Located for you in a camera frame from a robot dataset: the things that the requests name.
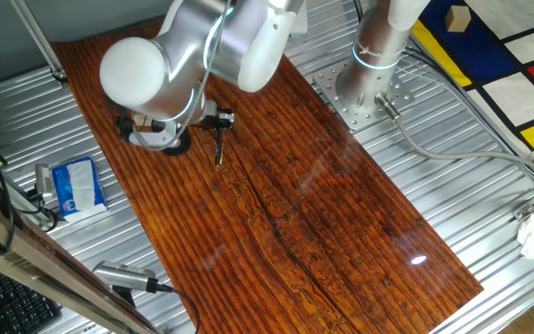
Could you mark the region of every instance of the wooden board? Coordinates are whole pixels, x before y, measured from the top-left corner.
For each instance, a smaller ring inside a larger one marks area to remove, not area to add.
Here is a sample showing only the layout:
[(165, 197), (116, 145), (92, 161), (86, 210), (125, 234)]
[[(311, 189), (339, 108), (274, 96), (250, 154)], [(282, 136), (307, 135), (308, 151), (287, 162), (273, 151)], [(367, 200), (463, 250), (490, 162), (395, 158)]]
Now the wooden board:
[(222, 167), (201, 130), (179, 158), (122, 143), (100, 60), (158, 29), (54, 48), (174, 286), (197, 301), (201, 332), (428, 332), (482, 290), (287, 58), (256, 94), (211, 78), (209, 97), (236, 111)]

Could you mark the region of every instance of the black keyboard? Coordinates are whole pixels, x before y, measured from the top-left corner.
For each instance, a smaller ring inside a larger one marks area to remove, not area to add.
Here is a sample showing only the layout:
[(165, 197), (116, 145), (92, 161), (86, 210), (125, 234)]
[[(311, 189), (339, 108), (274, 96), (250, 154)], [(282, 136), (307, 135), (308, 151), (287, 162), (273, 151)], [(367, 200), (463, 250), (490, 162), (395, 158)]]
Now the black keyboard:
[(55, 303), (0, 274), (0, 333), (32, 334), (60, 317)]

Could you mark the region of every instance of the blue box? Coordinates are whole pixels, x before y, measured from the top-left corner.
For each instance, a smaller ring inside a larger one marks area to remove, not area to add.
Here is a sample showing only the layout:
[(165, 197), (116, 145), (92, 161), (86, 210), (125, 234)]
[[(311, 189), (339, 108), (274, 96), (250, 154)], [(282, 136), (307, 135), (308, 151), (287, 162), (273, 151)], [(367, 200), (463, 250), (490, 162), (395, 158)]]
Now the blue box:
[[(75, 203), (73, 201), (73, 190), (71, 188), (71, 179), (70, 173), (67, 169), (68, 165), (71, 165), (80, 161), (90, 161), (92, 164), (92, 174), (94, 177), (94, 208), (88, 210), (77, 210), (75, 208)], [(61, 215), (63, 218), (70, 222), (74, 223), (80, 221), (84, 218), (90, 217), (100, 212), (105, 212), (107, 207), (107, 202), (104, 198), (104, 193), (102, 192), (102, 186), (100, 185), (100, 179), (98, 177), (98, 172), (94, 162), (89, 157), (78, 159), (72, 161), (53, 169), (53, 181), (55, 182), (55, 188), (57, 189), (57, 196), (59, 199), (59, 207), (61, 209)]]

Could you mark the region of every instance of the wooden cube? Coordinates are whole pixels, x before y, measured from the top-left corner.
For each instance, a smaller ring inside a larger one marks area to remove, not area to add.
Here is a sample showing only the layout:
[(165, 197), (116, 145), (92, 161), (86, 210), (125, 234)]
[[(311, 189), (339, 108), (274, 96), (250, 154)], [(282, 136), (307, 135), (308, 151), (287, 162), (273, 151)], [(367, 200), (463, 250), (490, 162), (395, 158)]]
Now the wooden cube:
[(471, 21), (471, 13), (468, 6), (451, 6), (446, 15), (446, 30), (449, 32), (464, 32)]

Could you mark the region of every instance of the bolt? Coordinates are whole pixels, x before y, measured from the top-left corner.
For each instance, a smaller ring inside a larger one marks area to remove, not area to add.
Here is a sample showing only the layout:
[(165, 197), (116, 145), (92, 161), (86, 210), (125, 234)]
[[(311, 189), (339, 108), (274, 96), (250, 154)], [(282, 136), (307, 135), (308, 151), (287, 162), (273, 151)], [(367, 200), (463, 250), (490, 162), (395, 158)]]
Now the bolt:
[(360, 97), (358, 97), (358, 108), (362, 106), (363, 99), (364, 99), (364, 95), (363, 95), (363, 93), (361, 93)]

